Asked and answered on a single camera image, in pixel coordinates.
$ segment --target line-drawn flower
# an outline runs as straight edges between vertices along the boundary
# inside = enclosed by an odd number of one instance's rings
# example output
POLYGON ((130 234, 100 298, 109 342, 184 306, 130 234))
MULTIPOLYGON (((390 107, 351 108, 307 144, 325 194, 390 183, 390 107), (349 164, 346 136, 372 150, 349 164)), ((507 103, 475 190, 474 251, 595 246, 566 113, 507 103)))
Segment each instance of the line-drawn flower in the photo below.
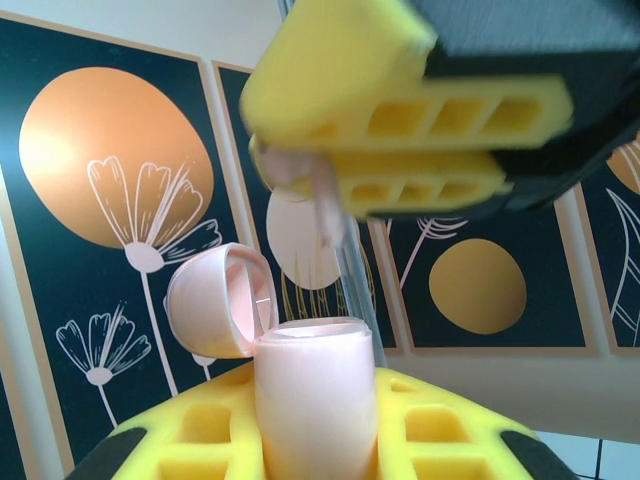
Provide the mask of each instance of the line-drawn flower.
MULTIPOLYGON (((162 305, 164 306, 164 311, 169 318, 169 311, 167 310, 167 296, 162 299, 162 305)), ((204 376, 207 380, 211 380, 211 373, 209 373, 209 367, 213 365, 217 359, 211 357, 203 357, 201 355, 196 355, 195 353, 191 354, 191 358, 193 361, 204 370, 204 376)))
MULTIPOLYGON (((458 234, 457 230, 465 226, 467 223, 468 220, 463 220, 461 218, 419 218, 418 227, 421 231, 420 237, 418 238, 416 245, 413 247, 413 251, 409 256, 407 265, 404 268, 404 272, 402 272, 400 288, 404 286, 404 282, 407 280, 407 276, 411 271, 413 262, 415 261, 416 256, 420 251, 420 247, 422 246, 422 242, 424 242, 425 239, 447 240, 449 238, 453 238, 458 234)), ((391 229, 391 222, 389 222, 387 228, 387 232, 389 232, 391 229)))
POLYGON ((118 305, 111 313, 95 314, 89 319, 85 341, 80 326, 69 320, 56 330, 56 339, 73 364, 85 374, 91 385, 98 387, 104 408, 112 425, 118 422, 111 411, 104 393, 104 386, 146 357, 151 352, 151 344, 146 335, 133 339, 135 324, 122 312, 118 305))
POLYGON ((122 244, 127 261, 140 272, 153 336, 172 396, 177 395, 178 389, 158 329, 148 274, 222 243, 215 219, 187 231, 206 208, 202 194, 187 179, 188 173, 184 164, 174 172, 171 168, 146 162, 140 166, 135 193, 130 199, 118 157, 93 160, 87 165, 89 182, 100 209, 122 244), (196 233, 205 233, 206 241, 198 243, 196 233))
POLYGON ((616 193, 607 188, 624 229, 624 263, 618 288, 611 305, 611 320, 618 318, 633 332, 633 347, 640 340, 640 268, 634 256, 640 253, 640 218, 616 193))

